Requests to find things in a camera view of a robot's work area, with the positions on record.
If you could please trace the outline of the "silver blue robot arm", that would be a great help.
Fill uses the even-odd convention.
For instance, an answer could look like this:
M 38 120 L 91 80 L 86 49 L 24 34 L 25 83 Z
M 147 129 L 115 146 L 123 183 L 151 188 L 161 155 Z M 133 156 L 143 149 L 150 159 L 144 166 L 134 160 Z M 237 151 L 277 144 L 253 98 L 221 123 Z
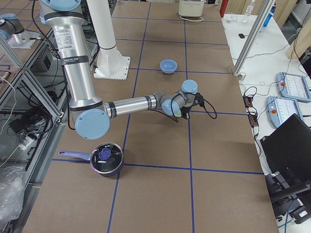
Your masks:
M 0 16 L 0 35 L 13 49 L 30 49 L 38 38 L 38 33 L 28 32 L 13 13 Z
M 170 116 L 182 116 L 192 107 L 198 85 L 193 80 L 182 83 L 175 94 L 161 92 L 138 98 L 103 102 L 96 95 L 94 78 L 124 80 L 130 58 L 118 51 L 111 13 L 105 0 L 87 2 L 99 44 L 95 74 L 90 69 L 90 56 L 83 33 L 84 16 L 78 0 L 41 0 L 41 20 L 54 33 L 58 51 L 71 93 L 70 112 L 76 132 L 84 139 L 95 140 L 104 136 L 110 120 L 117 116 L 162 108 Z

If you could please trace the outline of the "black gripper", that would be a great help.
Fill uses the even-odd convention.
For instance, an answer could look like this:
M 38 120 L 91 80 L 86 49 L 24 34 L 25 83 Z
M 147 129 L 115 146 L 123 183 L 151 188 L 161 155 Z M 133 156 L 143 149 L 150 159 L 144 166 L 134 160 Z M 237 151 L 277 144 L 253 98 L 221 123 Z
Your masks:
M 192 109 L 191 106 L 189 106 L 189 107 L 184 106 L 181 108 L 181 115 L 184 119 L 190 119 L 190 110 L 191 109 Z

